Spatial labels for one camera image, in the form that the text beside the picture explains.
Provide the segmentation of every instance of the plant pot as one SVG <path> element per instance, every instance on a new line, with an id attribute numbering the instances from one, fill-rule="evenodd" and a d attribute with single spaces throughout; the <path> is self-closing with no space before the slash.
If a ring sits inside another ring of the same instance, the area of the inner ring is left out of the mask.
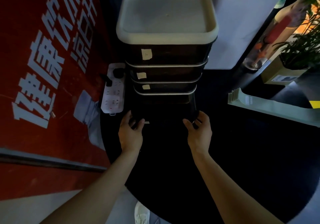
<path id="1" fill-rule="evenodd" d="M 284 67 L 281 57 L 277 56 L 261 73 L 261 78 L 265 84 L 288 85 L 306 71 L 307 69 L 291 70 Z"/>

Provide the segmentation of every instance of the potted plant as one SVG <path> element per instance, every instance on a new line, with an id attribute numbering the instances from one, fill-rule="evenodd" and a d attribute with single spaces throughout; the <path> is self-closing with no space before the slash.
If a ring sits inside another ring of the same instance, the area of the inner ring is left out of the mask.
<path id="1" fill-rule="evenodd" d="M 320 64 L 320 6 L 319 0 L 305 0 L 307 19 L 304 31 L 293 41 L 277 43 L 280 55 L 261 73 L 266 84 L 287 85 L 310 67 Z"/>

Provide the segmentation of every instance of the black tabletop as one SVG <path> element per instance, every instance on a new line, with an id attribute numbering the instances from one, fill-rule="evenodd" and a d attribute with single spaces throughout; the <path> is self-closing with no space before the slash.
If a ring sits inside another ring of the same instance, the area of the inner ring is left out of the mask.
<path id="1" fill-rule="evenodd" d="M 312 197 L 320 177 L 318 128 L 227 104 L 227 93 L 246 94 L 311 108 L 295 83 L 264 85 L 243 68 L 204 70 L 196 105 L 210 117 L 210 155 L 248 194 L 283 222 L 296 216 Z M 125 110 L 101 114 L 102 138 L 111 162 L 121 153 L 118 129 Z M 150 211 L 170 223 L 223 223 L 187 144 L 185 126 L 145 125 L 143 145 L 126 186 Z"/>

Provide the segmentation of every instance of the white sneaker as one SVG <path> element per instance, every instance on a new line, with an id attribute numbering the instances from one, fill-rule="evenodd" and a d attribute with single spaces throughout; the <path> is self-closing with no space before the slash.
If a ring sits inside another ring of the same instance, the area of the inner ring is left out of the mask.
<path id="1" fill-rule="evenodd" d="M 150 211 L 139 201 L 134 208 L 134 219 L 136 224 L 149 224 Z"/>

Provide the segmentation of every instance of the stacked container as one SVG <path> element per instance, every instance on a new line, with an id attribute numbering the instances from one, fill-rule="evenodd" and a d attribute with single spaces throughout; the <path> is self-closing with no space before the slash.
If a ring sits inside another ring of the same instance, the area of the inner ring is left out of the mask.
<path id="1" fill-rule="evenodd" d="M 218 35 L 212 0 L 122 0 L 116 31 L 136 92 L 132 110 L 150 122 L 168 117 L 155 116 L 160 108 L 192 119 L 197 81 Z"/>

